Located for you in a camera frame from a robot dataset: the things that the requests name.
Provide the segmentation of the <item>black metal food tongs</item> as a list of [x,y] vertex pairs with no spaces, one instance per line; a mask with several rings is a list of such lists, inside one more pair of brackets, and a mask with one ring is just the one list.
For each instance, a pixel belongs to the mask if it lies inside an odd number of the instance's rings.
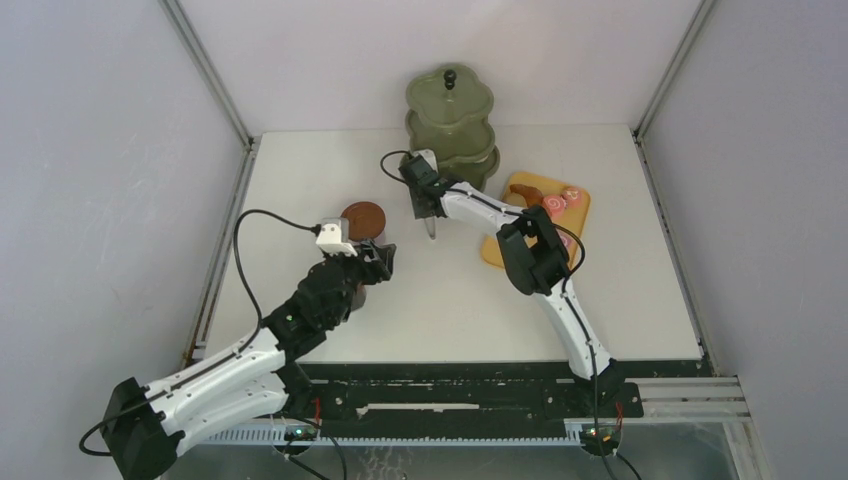
[[437,238],[436,218],[435,217],[424,218],[424,225],[425,225],[428,237],[431,240],[435,240]]

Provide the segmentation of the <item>green three-tier dessert stand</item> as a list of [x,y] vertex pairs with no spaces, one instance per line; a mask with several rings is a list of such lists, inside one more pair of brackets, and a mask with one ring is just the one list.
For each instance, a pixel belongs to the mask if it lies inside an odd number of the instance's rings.
[[438,172],[483,190],[500,164],[488,85],[464,64],[445,64],[411,80],[405,98],[410,149],[433,151]]

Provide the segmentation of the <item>yellow serving tray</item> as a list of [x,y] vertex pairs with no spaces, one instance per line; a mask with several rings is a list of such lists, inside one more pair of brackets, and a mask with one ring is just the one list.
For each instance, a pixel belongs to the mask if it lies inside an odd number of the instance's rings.
[[[560,195],[560,192],[569,186],[578,187],[576,185],[566,183],[564,181],[552,179],[549,177],[519,171],[517,173],[512,174],[508,177],[506,181],[506,186],[504,187],[503,193],[501,195],[501,201],[514,205],[514,206],[525,206],[523,203],[523,199],[518,195],[513,195],[510,193],[509,185],[510,184],[526,184],[533,187],[538,188],[544,196],[547,195]],[[582,233],[588,218],[588,213],[591,204],[591,196],[588,191],[582,187],[578,187],[583,190],[584,197],[583,203],[577,209],[566,209],[564,214],[556,219],[552,220],[553,223],[559,225],[560,227],[567,229],[574,233],[578,238],[582,237]],[[579,247],[576,245],[573,237],[569,236],[565,232],[557,229],[558,234],[561,237],[561,240],[566,247],[569,256],[569,267],[571,270],[575,270],[576,266],[580,264],[580,256]],[[503,261],[502,256],[498,247],[498,242],[493,237],[484,237],[482,247],[480,249],[480,255],[482,260],[493,266],[495,268],[503,269]]]

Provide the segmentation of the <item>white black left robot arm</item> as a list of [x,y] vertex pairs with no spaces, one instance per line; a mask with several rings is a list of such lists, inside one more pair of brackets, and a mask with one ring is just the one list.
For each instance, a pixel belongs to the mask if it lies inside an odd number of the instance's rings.
[[130,377],[111,393],[98,430],[124,479],[156,479],[221,431],[283,411],[305,414],[313,394],[300,357],[346,322],[365,286],[391,279],[396,247],[363,241],[327,255],[291,297],[230,347],[165,378]]

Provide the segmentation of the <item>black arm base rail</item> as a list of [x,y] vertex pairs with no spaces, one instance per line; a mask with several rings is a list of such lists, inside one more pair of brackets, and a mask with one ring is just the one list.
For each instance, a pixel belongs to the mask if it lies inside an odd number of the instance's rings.
[[580,380],[567,362],[303,363],[280,417],[338,440],[536,440],[574,421],[617,428],[644,416],[618,372]]

